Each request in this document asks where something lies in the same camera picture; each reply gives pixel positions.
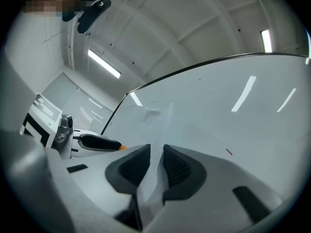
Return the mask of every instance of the ceiling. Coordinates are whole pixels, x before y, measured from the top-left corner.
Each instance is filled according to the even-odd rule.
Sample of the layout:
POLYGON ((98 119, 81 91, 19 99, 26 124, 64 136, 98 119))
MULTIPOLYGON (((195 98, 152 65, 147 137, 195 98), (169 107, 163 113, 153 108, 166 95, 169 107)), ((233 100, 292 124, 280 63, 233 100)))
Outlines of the ceiling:
POLYGON ((75 70, 118 100, 197 63, 264 52, 260 32, 267 29, 273 51, 308 55, 306 31, 283 0, 111 1, 86 34, 74 29, 71 48, 75 70), (121 77, 116 79, 89 59, 88 49, 121 77))

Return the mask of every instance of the white arched ceiling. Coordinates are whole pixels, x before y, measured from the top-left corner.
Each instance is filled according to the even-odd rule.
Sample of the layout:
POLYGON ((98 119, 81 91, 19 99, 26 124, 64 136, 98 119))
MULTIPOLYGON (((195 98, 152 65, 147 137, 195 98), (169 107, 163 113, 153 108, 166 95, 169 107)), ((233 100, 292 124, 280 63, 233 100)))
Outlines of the white arched ceiling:
POLYGON ((111 0, 83 35, 75 32, 75 69, 122 99, 125 93, 191 65, 263 52, 269 29, 273 51, 308 55, 303 26, 283 0, 111 0), (121 72, 115 79, 89 60, 96 51, 121 72))

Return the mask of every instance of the black border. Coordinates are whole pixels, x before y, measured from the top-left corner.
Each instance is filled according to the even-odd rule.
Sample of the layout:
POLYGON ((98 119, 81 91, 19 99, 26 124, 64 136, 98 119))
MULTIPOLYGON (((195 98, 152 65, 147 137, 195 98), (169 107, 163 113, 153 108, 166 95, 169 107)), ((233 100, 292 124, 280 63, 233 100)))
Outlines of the black border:
POLYGON ((213 63, 216 63, 216 62, 220 62, 220 61, 225 61, 225 60, 231 60, 231 59, 236 59, 236 58, 243 58, 243 57, 252 57, 252 56, 262 56, 262 55, 285 55, 285 56, 295 56, 295 57, 302 57, 302 58, 308 58, 307 56, 303 56, 303 55, 298 55, 298 54, 289 54, 289 53, 281 53, 281 52, 258 52, 258 53, 244 53, 244 54, 238 54, 238 55, 232 55, 232 56, 228 56, 228 57, 222 57, 222 58, 217 58, 217 59, 213 59, 213 60, 208 60, 208 61, 204 61, 204 62, 201 62, 201 63, 198 63, 198 64, 195 64, 195 65, 192 65, 190 67, 186 67, 186 68, 183 68, 183 69, 180 69, 178 71, 175 71, 175 72, 172 72, 172 73, 169 73, 161 78, 158 78, 156 80, 153 80, 147 84, 144 84, 143 86, 141 87, 138 87, 128 93, 126 93, 123 97, 123 99, 121 100, 121 102, 118 104, 117 108, 115 109, 115 111, 112 113, 111 117, 109 118, 108 122, 106 123, 103 131, 101 134, 103 134, 106 130, 106 128, 108 127, 108 124, 110 123, 111 119, 113 118, 114 114, 116 113, 116 111, 118 110, 118 108, 120 107, 120 105, 122 104, 123 100, 126 98, 127 95, 131 94, 132 92, 135 92, 135 91, 138 91, 142 88, 145 88, 153 83, 156 83, 156 82, 159 82, 163 79, 166 79, 166 78, 169 78, 171 76, 174 76, 174 75, 177 75, 179 73, 182 73, 182 72, 185 72, 185 71, 189 71, 191 69, 194 69, 194 68, 197 68, 197 67, 201 67, 201 66, 205 66, 205 65, 209 65, 209 64, 213 64, 213 63))

